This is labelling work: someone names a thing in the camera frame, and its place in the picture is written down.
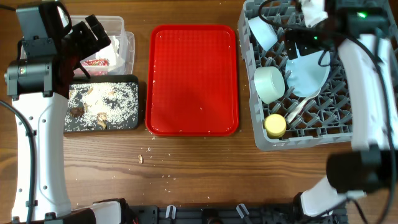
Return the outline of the cream plastic spoon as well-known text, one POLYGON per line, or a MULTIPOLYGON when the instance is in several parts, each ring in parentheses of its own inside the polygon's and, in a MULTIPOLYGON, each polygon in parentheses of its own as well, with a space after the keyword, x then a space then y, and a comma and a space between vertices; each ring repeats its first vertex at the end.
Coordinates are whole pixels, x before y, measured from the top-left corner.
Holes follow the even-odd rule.
POLYGON ((320 92, 321 89, 319 88, 317 91, 315 91, 311 95, 307 96, 304 100, 302 100, 298 104, 298 106, 294 110, 292 110, 291 113, 287 116, 286 121, 290 124, 294 120, 294 118, 303 110, 307 102, 316 97, 320 92))

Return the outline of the red snack wrapper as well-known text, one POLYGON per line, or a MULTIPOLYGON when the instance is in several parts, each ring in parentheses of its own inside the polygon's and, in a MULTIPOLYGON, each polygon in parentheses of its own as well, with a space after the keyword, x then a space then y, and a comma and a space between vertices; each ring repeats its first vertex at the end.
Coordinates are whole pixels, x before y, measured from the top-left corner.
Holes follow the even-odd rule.
POLYGON ((82 63, 83 66, 109 66, 109 60, 106 58, 96 58, 91 60, 86 60, 82 63))

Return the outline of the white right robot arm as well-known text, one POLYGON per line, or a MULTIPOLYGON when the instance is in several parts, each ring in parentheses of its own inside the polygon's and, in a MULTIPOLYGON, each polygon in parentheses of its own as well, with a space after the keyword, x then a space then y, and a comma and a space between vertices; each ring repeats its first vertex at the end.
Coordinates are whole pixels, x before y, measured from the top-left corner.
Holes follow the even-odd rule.
POLYGON ((284 24, 295 45, 289 58, 334 48, 343 64, 351 102, 352 151, 333 154, 326 176, 299 196, 305 221, 328 215, 346 202, 386 188, 381 219, 397 185, 397 107, 390 68, 386 9, 371 1, 297 1, 305 25, 284 24))

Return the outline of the green bowl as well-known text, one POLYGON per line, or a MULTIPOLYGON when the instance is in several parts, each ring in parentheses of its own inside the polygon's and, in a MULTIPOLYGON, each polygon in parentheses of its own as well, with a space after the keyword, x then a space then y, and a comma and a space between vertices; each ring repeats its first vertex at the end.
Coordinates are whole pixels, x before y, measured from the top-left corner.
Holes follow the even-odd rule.
POLYGON ((260 67, 254 72, 254 85, 259 98, 270 104, 285 93, 285 81, 276 67, 260 67))

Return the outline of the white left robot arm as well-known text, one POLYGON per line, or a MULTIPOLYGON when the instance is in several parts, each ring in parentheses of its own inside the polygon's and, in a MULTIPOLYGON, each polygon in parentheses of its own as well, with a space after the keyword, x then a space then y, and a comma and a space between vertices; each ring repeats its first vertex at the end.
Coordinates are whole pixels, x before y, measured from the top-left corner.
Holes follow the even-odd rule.
POLYGON ((72 209, 65 183, 63 130, 69 86, 81 61, 111 41, 93 15, 73 24, 60 1, 15 8, 22 39, 5 73, 6 108, 17 125, 13 223, 134 223, 123 198, 72 209))

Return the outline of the white napkin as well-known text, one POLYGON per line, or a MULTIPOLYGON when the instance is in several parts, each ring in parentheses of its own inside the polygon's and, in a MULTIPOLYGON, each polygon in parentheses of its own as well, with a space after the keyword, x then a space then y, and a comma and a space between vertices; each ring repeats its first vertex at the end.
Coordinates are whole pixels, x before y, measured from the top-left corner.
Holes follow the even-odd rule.
POLYGON ((119 57, 118 50, 120 42, 115 35, 109 36, 109 39, 111 43, 97 52, 95 54, 95 59, 106 59, 108 61, 108 66, 113 66, 116 65, 116 61, 119 57))

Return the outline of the light blue plate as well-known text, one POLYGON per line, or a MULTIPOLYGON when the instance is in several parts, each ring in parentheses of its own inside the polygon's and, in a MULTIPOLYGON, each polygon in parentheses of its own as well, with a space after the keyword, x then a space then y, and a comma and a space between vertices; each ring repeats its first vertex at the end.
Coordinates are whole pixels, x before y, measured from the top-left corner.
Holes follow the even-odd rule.
POLYGON ((318 64, 323 51, 318 51, 306 56, 298 55, 297 58, 287 60, 285 71, 290 72, 287 78, 287 86, 293 87, 293 94, 297 97, 308 97, 326 82, 330 73, 330 53, 326 52, 318 64))

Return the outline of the light blue bowl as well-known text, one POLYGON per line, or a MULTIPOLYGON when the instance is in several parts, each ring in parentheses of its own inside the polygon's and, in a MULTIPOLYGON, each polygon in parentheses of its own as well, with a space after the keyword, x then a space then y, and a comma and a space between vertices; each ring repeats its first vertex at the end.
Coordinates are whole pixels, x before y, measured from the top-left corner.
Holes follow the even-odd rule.
POLYGON ((278 41, 274 28, 260 17, 254 17, 248 20, 248 23, 252 34, 265 51, 270 50, 278 41))

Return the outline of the yellow plastic cup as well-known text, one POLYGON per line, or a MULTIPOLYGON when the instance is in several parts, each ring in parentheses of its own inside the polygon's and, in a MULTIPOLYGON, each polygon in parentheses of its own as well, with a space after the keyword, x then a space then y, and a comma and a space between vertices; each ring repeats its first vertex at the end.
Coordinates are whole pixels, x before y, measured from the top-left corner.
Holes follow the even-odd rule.
POLYGON ((285 134, 287 123, 283 116, 279 114, 271 114, 264 120, 264 129, 269 138, 277 139, 285 134))

